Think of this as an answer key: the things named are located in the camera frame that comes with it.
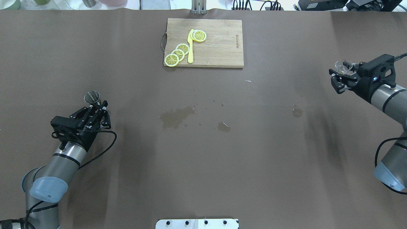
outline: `metal bracket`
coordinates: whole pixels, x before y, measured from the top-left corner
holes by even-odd
[[[206,14],[206,0],[192,0],[192,14]]]

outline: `white metal plate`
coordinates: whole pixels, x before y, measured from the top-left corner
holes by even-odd
[[[155,229],[239,229],[238,219],[167,219],[159,220]]]

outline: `light blue joint cap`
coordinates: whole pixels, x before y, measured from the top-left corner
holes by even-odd
[[[381,182],[385,183],[387,186],[396,191],[400,192],[405,189],[404,185],[398,181],[398,179],[392,174],[392,172],[390,172],[383,162],[379,162],[377,164],[373,174]]]
[[[44,176],[34,181],[30,195],[49,203],[57,203],[68,190],[68,184],[57,177]]]

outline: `cutting board handle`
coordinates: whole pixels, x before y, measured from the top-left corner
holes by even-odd
[[[167,30],[165,31],[165,33],[161,37],[161,49],[162,49],[163,52],[165,52],[164,36],[165,36],[165,46],[167,46]]]

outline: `lemon slice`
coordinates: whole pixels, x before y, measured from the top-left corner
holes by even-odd
[[[192,39],[197,42],[202,42],[206,40],[206,33],[202,30],[195,30],[192,33]]]
[[[184,52],[184,55],[188,54],[189,52],[189,46],[187,44],[179,44],[175,49],[181,49]]]
[[[175,50],[172,52],[172,54],[177,55],[180,62],[181,62],[181,61],[184,59],[184,57],[185,57],[184,51],[181,50],[181,49],[175,49]]]
[[[168,54],[165,58],[164,58],[164,63],[165,65],[167,65],[168,67],[174,67],[179,63],[179,58],[176,54]]]

